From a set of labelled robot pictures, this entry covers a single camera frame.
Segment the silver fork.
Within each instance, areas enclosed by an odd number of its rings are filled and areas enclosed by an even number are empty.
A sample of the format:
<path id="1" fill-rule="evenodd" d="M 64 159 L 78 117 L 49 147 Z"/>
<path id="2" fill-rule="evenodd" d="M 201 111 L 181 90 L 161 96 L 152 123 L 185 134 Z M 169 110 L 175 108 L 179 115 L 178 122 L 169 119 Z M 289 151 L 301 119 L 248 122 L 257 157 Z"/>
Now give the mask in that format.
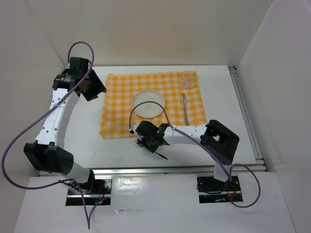
<path id="1" fill-rule="evenodd" d="M 166 156 L 164 156 L 164 155 L 162 155 L 162 154 L 160 154 L 160 153 L 158 153 L 158 152 L 155 152 L 155 153 L 153 153 L 153 154 L 157 155 L 159 158 L 161 158 L 161 159 L 164 160 L 164 161 L 167 161 L 167 160 L 168 160 L 168 158 L 167 158 Z"/>

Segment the cream round plate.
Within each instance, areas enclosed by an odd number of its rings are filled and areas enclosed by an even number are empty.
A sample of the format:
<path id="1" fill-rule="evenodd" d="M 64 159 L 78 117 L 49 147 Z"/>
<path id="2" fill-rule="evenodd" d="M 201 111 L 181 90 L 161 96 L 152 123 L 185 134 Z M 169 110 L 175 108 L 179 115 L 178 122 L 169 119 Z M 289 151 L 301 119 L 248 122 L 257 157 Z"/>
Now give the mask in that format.
<path id="1" fill-rule="evenodd" d="M 154 118 L 163 112 L 166 106 L 164 96 L 155 90 L 142 90 L 131 101 L 134 113 L 142 118 Z"/>

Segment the yellow white checkered cloth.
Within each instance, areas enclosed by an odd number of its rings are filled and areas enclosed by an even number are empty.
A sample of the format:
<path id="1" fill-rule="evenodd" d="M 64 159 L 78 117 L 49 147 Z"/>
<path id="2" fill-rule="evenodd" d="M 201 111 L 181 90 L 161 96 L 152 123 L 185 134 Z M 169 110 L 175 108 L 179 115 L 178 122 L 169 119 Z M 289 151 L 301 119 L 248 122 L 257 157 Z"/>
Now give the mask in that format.
<path id="1" fill-rule="evenodd" d="M 150 119 L 154 125 L 170 122 L 173 125 L 184 125 L 183 93 L 186 94 L 187 115 L 189 125 L 206 124 L 208 120 L 198 81 L 194 81 L 192 89 L 183 89 L 181 72 L 145 73 L 145 74 L 113 74 L 106 79 L 105 94 L 100 135 L 104 139 L 128 138 L 129 126 L 139 123 L 142 117 L 132 114 L 131 101 L 134 95 L 142 90 L 160 92 L 166 101 L 166 112 Z"/>

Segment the silver table knife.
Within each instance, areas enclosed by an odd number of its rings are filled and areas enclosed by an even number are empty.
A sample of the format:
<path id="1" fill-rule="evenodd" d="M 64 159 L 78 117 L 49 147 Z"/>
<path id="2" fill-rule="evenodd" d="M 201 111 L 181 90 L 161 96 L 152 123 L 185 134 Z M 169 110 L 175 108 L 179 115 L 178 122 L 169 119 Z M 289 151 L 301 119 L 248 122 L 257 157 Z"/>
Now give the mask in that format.
<path id="1" fill-rule="evenodd" d="M 185 125 L 189 125 L 188 115 L 187 115 L 187 104 L 188 104 L 187 96 L 186 96 L 185 93 L 183 93 L 183 107 L 184 107 L 184 122 L 185 122 Z"/>

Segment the clear plastic cup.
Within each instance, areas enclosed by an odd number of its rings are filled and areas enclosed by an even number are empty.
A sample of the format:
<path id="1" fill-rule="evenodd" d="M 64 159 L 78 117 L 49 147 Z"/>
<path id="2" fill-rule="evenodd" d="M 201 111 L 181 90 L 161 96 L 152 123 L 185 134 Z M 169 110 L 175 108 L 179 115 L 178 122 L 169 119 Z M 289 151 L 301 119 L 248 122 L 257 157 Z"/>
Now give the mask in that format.
<path id="1" fill-rule="evenodd" d="M 183 71 L 181 73 L 181 85 L 183 89 L 192 89 L 194 87 L 195 73 L 192 71 Z"/>

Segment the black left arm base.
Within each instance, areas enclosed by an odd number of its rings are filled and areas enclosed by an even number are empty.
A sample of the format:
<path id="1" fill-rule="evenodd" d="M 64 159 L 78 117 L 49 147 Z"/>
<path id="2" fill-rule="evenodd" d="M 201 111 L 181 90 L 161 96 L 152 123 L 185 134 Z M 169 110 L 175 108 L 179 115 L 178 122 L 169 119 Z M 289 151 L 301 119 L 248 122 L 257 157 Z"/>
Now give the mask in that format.
<path id="1" fill-rule="evenodd" d="M 68 191 L 66 197 L 66 206 L 108 206 L 111 205 L 111 186 L 112 178 L 96 179 L 95 175 L 90 176 L 87 183 L 78 183 L 70 181 L 67 184 Z"/>

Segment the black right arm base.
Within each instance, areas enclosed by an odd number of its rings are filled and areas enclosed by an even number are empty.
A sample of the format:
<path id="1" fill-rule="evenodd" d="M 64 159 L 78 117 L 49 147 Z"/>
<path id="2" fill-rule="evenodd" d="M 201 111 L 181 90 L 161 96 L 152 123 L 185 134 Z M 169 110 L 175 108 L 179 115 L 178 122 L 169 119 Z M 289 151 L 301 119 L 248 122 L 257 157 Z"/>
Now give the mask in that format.
<path id="1" fill-rule="evenodd" d="M 242 202 L 242 192 L 238 176 L 233 176 L 232 181 L 221 182 L 212 176 L 197 177 L 199 203 L 224 203 Z"/>

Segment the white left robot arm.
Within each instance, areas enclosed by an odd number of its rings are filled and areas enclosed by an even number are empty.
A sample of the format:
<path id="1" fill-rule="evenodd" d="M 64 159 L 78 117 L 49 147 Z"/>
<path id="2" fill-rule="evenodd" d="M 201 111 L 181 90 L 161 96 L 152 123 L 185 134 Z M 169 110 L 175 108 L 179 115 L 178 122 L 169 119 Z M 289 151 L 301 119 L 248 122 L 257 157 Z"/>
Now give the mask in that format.
<path id="1" fill-rule="evenodd" d="M 89 69 L 90 61 L 71 57 L 69 68 L 53 81 L 50 110 L 52 111 L 33 143 L 24 146 L 24 153 L 38 171 L 60 174 L 73 179 L 84 193 L 96 188 L 94 172 L 78 165 L 73 155 L 64 149 L 65 134 L 71 113 L 80 96 L 94 100 L 106 88 L 95 73 Z"/>

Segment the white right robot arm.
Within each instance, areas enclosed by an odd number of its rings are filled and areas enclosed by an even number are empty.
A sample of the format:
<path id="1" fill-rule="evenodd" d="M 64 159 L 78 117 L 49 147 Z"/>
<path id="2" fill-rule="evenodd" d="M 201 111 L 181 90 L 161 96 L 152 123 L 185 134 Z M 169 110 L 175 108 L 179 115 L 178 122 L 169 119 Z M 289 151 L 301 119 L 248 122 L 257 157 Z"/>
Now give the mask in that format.
<path id="1" fill-rule="evenodd" d="M 151 153 L 158 147 L 171 145 L 198 145 L 215 161 L 212 185 L 224 190 L 231 181 L 232 163 L 240 138 L 216 120 L 206 125 L 175 126 L 169 123 L 159 127 L 143 120 L 135 123 L 129 132 L 137 137 L 136 143 Z"/>

